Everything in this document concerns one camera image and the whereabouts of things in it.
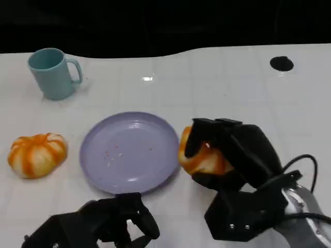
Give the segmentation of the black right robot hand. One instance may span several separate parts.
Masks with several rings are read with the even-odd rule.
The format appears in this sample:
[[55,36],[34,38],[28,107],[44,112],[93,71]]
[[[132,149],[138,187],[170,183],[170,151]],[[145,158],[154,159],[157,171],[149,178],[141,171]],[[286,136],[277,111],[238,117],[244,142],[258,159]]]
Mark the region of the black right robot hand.
[[220,152],[233,167],[221,175],[194,172],[192,179],[208,189],[238,191],[246,183],[257,189],[283,173],[275,149],[256,125],[231,119],[195,118],[185,145],[185,157],[196,156],[204,143]]

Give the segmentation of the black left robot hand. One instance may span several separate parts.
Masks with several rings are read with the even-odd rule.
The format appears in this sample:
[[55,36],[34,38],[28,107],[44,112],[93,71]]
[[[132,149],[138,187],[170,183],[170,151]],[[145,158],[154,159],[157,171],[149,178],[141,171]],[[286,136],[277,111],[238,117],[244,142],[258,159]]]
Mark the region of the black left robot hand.
[[49,217],[22,247],[146,247],[160,236],[159,227],[140,193],[117,194],[91,200],[78,211]]

